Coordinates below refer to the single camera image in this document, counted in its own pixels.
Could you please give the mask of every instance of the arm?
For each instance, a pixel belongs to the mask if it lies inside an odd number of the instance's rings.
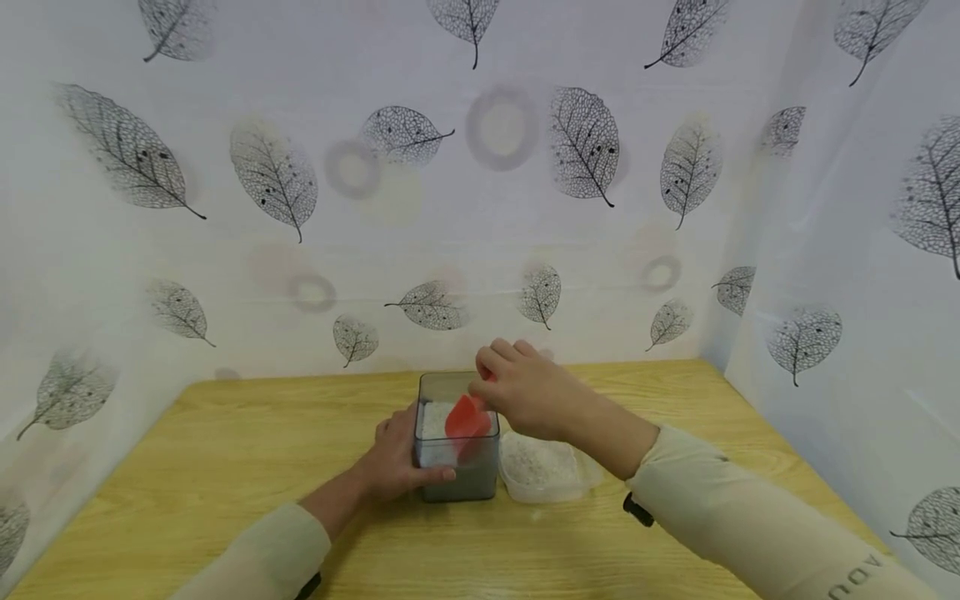
[[[416,404],[376,427],[357,463],[264,516],[172,596],[172,600],[290,600],[316,577],[330,544],[367,505],[450,481],[452,468],[415,468]]]
[[[936,598],[791,493],[706,442],[596,394],[526,342],[495,340],[477,353],[477,370],[470,392],[514,430],[582,449],[626,480],[634,501],[667,533],[765,600]]]

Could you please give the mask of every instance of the arm sleeve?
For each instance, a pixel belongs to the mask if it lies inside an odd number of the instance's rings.
[[[936,600],[893,559],[689,434],[662,427],[635,502],[764,600]]]
[[[320,568],[330,539],[298,504],[284,504],[234,540],[171,600],[292,600]]]

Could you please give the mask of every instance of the hand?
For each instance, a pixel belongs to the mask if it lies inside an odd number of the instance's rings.
[[[363,481],[365,496],[386,502],[415,488],[453,481],[452,467],[414,467],[414,428],[417,403],[376,426],[373,446],[357,461],[353,471]]]
[[[480,378],[470,382],[470,394],[503,415],[517,433],[541,440],[569,442],[572,425],[605,400],[523,340],[512,346],[493,340],[477,352],[476,368]]]

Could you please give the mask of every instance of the gray container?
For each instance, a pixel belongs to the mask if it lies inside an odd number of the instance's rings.
[[[420,377],[414,439],[417,464],[422,468],[450,466],[457,471],[455,481],[422,488],[420,494],[425,502],[489,500],[496,495],[500,450],[500,421],[496,413],[488,413],[491,428],[485,436],[448,438],[443,433],[445,414],[467,392],[467,385],[475,376],[475,372],[428,372]],[[469,456],[458,462],[457,453],[464,444],[469,444]]]

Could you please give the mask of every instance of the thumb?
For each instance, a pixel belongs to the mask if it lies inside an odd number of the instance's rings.
[[[411,474],[410,483],[414,488],[435,486],[449,483],[457,478],[457,471],[453,467],[415,468]]]
[[[484,381],[483,379],[473,379],[467,385],[467,392],[473,396],[478,397],[484,401],[485,404],[496,410],[497,408],[497,393],[496,393],[496,384],[491,381]]]

